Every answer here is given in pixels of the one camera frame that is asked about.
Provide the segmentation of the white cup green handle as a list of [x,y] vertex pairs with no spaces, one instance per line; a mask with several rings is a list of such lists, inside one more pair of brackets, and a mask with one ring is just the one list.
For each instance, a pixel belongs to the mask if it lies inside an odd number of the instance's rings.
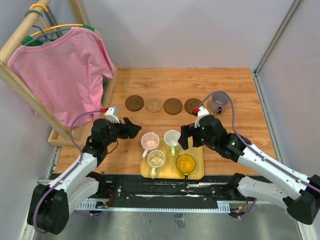
[[164,134],[164,143],[168,153],[172,157],[177,154],[179,147],[179,139],[181,137],[181,133],[177,130],[169,130]]

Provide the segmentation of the woven rattan coaster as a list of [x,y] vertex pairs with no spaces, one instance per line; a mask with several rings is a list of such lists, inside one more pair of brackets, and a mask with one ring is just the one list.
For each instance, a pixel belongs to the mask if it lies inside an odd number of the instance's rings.
[[149,112],[156,113],[162,109],[163,103],[158,98],[149,98],[145,103],[145,107]]

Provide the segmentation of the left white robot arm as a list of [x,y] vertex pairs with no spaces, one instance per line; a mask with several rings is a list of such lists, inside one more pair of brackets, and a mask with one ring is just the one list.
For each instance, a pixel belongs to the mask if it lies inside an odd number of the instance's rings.
[[34,188],[27,223],[37,233],[60,234],[82,202],[92,195],[101,198],[107,193],[103,176],[93,171],[109,153],[110,144],[119,139],[133,139],[142,129],[127,117],[123,120],[95,120],[91,135],[73,164],[50,183],[40,183]]

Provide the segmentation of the dark cork coaster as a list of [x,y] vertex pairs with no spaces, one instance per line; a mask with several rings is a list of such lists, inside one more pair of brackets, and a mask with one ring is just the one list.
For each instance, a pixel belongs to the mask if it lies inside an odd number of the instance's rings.
[[144,99],[139,95],[131,95],[125,100],[125,107],[132,112],[141,110],[144,104]]

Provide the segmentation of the dark brown wooden coaster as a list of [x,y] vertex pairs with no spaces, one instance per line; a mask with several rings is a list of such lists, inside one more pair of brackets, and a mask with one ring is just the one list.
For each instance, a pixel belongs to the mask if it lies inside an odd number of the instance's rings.
[[192,115],[194,108],[198,107],[201,101],[197,98],[189,98],[184,103],[184,109],[185,111]]

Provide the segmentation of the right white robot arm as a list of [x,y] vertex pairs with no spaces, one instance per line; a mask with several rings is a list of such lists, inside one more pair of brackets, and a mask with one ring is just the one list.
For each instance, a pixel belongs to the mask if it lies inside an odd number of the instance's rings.
[[227,196],[260,199],[284,208],[295,220],[311,225],[320,210],[320,177],[299,173],[269,157],[237,132],[228,133],[220,120],[205,115],[193,124],[182,125],[178,140],[183,150],[206,146],[221,157],[230,159],[258,172],[270,182],[256,181],[237,174],[237,180],[226,188]]

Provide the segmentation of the purple translucent cup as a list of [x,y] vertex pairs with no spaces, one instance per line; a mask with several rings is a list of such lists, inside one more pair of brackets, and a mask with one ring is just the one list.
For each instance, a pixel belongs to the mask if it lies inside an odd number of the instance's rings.
[[210,110],[215,114],[222,114],[229,102],[229,98],[222,92],[214,93],[208,103]]

